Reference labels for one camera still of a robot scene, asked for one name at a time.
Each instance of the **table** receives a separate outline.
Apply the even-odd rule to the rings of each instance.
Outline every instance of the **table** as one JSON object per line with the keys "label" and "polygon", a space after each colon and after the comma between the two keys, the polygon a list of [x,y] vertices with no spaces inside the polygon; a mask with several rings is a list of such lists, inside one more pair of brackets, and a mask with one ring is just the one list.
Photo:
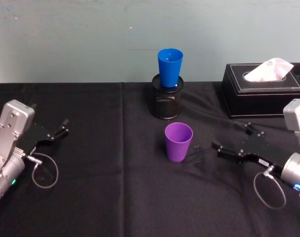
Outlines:
{"label": "table", "polygon": [[[172,121],[153,117],[150,83],[0,84],[0,112],[17,99],[37,103],[35,121],[46,127],[70,120],[70,134],[49,155],[60,178],[52,190],[31,181],[27,167],[0,202],[0,236],[297,236],[300,198],[285,188],[283,210],[266,208],[253,190],[263,171],[204,153],[204,162],[183,167],[168,161],[164,128],[172,121],[194,131],[189,148],[211,147],[217,138],[238,144],[218,82],[186,82],[182,112]],[[248,119],[276,146],[299,152],[282,118]],[[275,189],[267,188],[272,198]]]}

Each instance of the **blue led light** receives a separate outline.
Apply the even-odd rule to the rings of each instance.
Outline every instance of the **blue led light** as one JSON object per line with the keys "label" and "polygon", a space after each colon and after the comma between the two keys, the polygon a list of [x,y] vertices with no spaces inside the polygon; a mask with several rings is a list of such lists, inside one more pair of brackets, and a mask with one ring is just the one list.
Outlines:
{"label": "blue led light", "polygon": [[300,191],[300,184],[295,184],[295,185],[294,185],[294,188],[295,188],[295,189],[298,189],[298,190]]}

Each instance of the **pen holder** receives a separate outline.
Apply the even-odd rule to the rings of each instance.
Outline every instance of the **pen holder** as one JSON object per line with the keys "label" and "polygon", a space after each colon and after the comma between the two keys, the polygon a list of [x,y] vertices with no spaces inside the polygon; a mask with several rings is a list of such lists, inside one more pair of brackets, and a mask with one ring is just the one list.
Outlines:
{"label": "pen holder", "polygon": [[181,93],[184,81],[179,77],[174,87],[164,87],[160,84],[160,76],[152,79],[151,113],[158,119],[174,119],[181,112]]}

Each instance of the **tissue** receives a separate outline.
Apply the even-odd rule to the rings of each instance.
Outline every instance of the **tissue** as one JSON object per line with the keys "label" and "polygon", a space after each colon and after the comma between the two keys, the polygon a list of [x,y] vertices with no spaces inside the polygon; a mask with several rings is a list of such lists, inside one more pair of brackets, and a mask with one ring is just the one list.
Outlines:
{"label": "tissue", "polygon": [[279,81],[282,80],[293,67],[293,64],[281,58],[272,58],[249,72],[244,76],[244,79],[252,82]]}

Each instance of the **black leather tissue box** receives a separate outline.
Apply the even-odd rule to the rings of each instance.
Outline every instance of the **black leather tissue box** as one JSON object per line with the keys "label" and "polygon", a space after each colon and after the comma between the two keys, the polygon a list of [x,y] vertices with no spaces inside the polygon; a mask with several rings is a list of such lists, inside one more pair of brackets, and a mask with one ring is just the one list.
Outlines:
{"label": "black leather tissue box", "polygon": [[284,107],[300,98],[300,63],[294,63],[281,81],[245,80],[244,76],[259,65],[227,64],[221,87],[231,118],[282,117]]}

